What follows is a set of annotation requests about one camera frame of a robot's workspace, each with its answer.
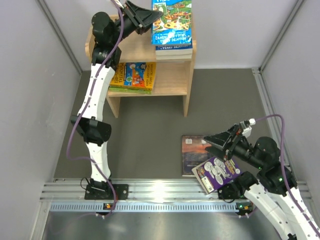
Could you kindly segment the blue 26-Storey Treehouse book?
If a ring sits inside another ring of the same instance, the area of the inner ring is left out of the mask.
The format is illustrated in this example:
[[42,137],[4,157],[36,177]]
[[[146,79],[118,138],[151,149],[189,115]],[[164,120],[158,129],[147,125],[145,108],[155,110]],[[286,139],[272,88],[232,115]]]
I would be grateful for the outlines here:
[[152,45],[187,46],[192,43],[192,0],[153,0],[151,6],[162,12],[151,29]]

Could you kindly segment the blue 91-Storey Treehouse book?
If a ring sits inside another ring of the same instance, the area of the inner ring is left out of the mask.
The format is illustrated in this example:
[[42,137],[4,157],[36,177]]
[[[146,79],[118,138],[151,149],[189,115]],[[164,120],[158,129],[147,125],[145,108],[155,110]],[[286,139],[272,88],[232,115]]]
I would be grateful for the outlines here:
[[161,45],[155,47],[156,56],[189,55],[193,52],[193,45]]

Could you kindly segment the yellow 130-Storey Treehouse book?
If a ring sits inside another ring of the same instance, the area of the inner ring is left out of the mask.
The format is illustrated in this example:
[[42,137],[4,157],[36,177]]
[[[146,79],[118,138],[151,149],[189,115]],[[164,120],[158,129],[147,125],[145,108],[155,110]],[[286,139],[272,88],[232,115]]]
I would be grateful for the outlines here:
[[152,91],[156,79],[156,62],[121,62],[110,87]]

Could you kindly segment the lime green 65-Storey Treehouse book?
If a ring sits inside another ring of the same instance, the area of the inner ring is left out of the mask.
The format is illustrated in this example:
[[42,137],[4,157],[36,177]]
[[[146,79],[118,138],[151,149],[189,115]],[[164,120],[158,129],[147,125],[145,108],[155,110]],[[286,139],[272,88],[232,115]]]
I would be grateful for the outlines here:
[[145,89],[130,89],[130,88],[123,88],[123,87],[116,87],[116,86],[110,86],[108,88],[111,92],[119,92],[119,93],[131,93],[131,94],[147,94],[151,95],[151,90],[145,90]]

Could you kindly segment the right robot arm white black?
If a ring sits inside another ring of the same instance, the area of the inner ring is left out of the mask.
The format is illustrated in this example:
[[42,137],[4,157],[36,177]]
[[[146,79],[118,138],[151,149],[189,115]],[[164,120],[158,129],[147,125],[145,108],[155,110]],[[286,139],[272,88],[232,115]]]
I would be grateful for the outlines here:
[[318,240],[320,228],[310,214],[291,170],[280,162],[281,150],[270,137],[248,142],[252,123],[234,124],[228,130],[204,136],[206,151],[227,161],[232,157],[250,164],[258,173],[245,171],[229,184],[237,198],[250,200],[272,224],[282,240]]

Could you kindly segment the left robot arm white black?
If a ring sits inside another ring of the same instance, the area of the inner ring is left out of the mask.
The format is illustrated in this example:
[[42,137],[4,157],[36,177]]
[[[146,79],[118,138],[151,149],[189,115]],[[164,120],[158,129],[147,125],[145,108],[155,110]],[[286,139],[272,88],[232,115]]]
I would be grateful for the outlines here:
[[83,104],[70,118],[72,133],[78,133],[88,149],[91,177],[85,188],[86,200],[116,199],[108,166],[107,144],[112,133],[110,124],[103,122],[103,110],[109,85],[116,73],[122,51],[119,44],[131,33],[147,32],[163,12],[139,7],[127,0],[121,4],[113,1],[118,19],[112,20],[103,11],[91,19],[94,47],[91,56],[91,76]]

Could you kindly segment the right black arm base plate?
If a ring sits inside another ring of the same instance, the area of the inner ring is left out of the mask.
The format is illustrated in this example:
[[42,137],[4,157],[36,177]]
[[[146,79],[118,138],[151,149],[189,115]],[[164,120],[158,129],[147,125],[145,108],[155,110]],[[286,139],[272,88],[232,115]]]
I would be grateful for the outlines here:
[[218,189],[218,199],[226,203],[232,203],[235,200],[244,200],[245,191],[250,190],[249,185],[241,185],[236,182],[228,183]]

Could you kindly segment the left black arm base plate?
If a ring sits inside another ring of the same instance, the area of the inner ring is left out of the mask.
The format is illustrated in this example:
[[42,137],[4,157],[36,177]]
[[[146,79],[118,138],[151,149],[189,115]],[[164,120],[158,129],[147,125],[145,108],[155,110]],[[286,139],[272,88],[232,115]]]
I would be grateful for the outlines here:
[[114,193],[116,200],[127,200],[129,194],[128,184],[112,184],[113,189],[108,183],[98,182],[88,184],[84,195],[85,200],[113,200]]

